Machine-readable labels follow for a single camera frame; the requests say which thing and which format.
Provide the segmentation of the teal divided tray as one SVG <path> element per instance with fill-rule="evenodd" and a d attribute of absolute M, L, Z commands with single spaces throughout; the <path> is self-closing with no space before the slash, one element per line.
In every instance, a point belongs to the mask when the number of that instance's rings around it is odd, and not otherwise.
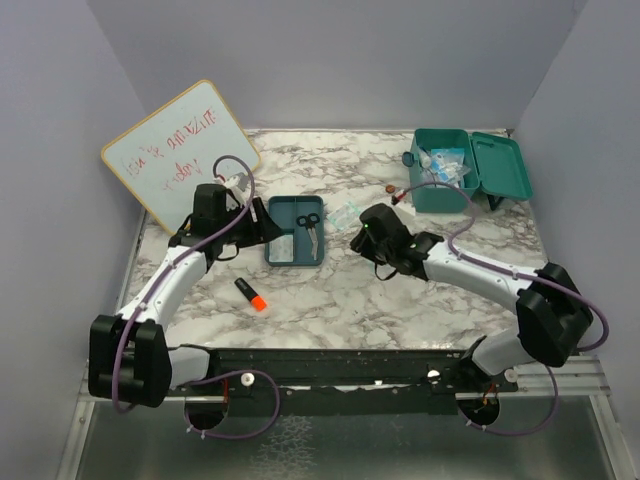
<path fill-rule="evenodd" d="M 283 235 L 294 236 L 294 261 L 291 263 L 275 264 L 268 261 L 269 243 L 265 247 L 264 258 L 272 267 L 319 267 L 325 256 L 324 241 L 324 201 L 318 195 L 284 195 L 269 199 L 268 213 L 274 222 L 283 230 Z M 317 259 L 313 260 L 310 248 L 311 242 L 307 231 L 296 224 L 300 215 L 317 213 L 320 222 L 316 226 L 318 236 Z"/>

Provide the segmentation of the teal plaster sheet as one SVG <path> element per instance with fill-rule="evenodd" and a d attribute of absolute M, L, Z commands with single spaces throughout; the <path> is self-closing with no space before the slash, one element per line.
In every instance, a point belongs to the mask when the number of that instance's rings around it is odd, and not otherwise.
<path fill-rule="evenodd" d="M 294 261 L 294 236 L 285 234 L 269 243 L 268 261 L 275 264 Z"/>
<path fill-rule="evenodd" d="M 346 202 L 341 207 L 329 213 L 327 220 L 336 230 L 344 231 L 358 220 L 359 215 L 359 208 L 352 202 Z"/>

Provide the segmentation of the black handled scissors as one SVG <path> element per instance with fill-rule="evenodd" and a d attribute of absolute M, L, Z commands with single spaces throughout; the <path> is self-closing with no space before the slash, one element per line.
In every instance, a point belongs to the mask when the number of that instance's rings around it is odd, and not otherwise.
<path fill-rule="evenodd" d="M 319 222 L 320 222 L 320 216 L 317 213 L 300 215 L 296 218 L 296 224 L 307 231 L 307 234 L 311 242 L 310 253 L 313 260 L 317 259 L 318 236 L 316 232 L 316 226 Z"/>

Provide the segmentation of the blue alcohol pad sachets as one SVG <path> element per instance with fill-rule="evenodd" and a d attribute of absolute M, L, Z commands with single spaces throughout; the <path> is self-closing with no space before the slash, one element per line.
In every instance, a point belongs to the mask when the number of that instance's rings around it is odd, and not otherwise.
<path fill-rule="evenodd" d="M 463 148 L 432 149 L 425 154 L 432 157 L 431 167 L 423 169 L 428 180 L 460 187 L 464 176 L 471 171 L 464 163 Z"/>

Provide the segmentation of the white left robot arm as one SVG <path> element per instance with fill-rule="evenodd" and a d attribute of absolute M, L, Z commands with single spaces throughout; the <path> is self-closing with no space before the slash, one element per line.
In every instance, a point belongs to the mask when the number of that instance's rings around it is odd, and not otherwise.
<path fill-rule="evenodd" d="M 99 315 L 89 334 L 88 390 L 124 403 L 159 406 L 168 392 L 189 384 L 206 395 L 220 385 L 221 371 L 201 347 L 168 346 L 165 331 L 192 287 L 236 250 L 267 244 L 283 231 L 262 200 L 220 184 L 197 186 L 193 210 L 168 241 L 156 272 L 140 292 L 114 315 Z"/>

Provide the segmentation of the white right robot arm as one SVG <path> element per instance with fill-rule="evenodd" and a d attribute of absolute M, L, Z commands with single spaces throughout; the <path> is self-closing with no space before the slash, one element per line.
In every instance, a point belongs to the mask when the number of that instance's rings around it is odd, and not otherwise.
<path fill-rule="evenodd" d="M 365 210 L 360 221 L 362 228 L 350 247 L 376 267 L 388 265 L 394 275 L 462 288 L 516 316 L 515 327 L 481 337 L 462 356 L 459 378 L 469 390 L 483 390 L 496 375 L 517 365 L 563 366 L 593 322 L 571 277 L 556 264 L 519 271 L 484 257 L 472 262 L 439 235 L 410 233 L 382 203 Z"/>

